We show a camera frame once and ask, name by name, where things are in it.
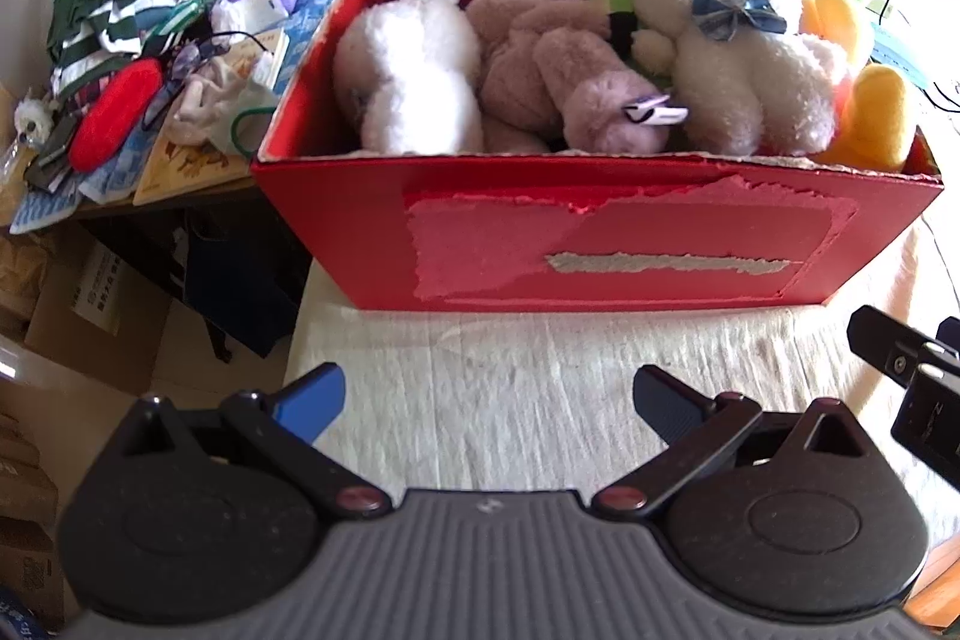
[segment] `pink plush toy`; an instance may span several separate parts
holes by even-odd
[[[467,18],[486,53],[480,105],[490,116],[543,140],[563,137],[563,118],[534,61],[546,31],[574,28],[610,36],[606,9],[585,0],[473,0]]]
[[[591,31],[557,28],[534,47],[546,89],[563,114],[570,148],[608,155],[651,155],[666,147],[669,129],[632,121],[624,106],[659,92],[624,66]]]
[[[483,116],[484,150],[488,153],[512,155],[546,155],[550,148],[544,140],[528,131],[521,131],[492,115]]]

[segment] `white plush toy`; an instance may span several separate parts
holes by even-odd
[[[483,152],[473,92],[480,41],[459,1],[388,1],[347,28],[333,59],[333,86],[364,149],[386,155]]]
[[[633,0],[632,54],[672,74],[685,131],[709,152],[820,152],[833,138],[834,91],[846,74],[836,44],[799,35],[800,0]]]

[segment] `green plush toy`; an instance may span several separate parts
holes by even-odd
[[[610,46],[627,66],[649,79],[662,91],[669,90],[672,82],[668,76],[648,74],[640,68],[631,54],[634,32],[643,28],[634,12],[634,0],[604,0],[610,17]]]

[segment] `green string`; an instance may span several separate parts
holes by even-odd
[[[240,137],[237,133],[237,129],[240,127],[240,121],[243,118],[247,118],[251,115],[272,115],[277,111],[277,107],[254,107],[253,109],[245,109],[243,112],[235,116],[233,122],[230,124],[230,141],[233,143],[234,148],[237,148],[237,151],[246,158],[248,161],[253,161],[253,156],[256,155],[256,150],[248,150],[244,148],[240,143]]]

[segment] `yellow plush toy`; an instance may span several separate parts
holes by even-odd
[[[800,33],[812,33],[843,47],[854,74],[864,67],[874,49],[870,18],[857,0],[803,0]]]
[[[910,98],[909,83],[896,68],[870,64],[853,82],[839,133],[811,157],[820,164],[899,172],[917,133]]]

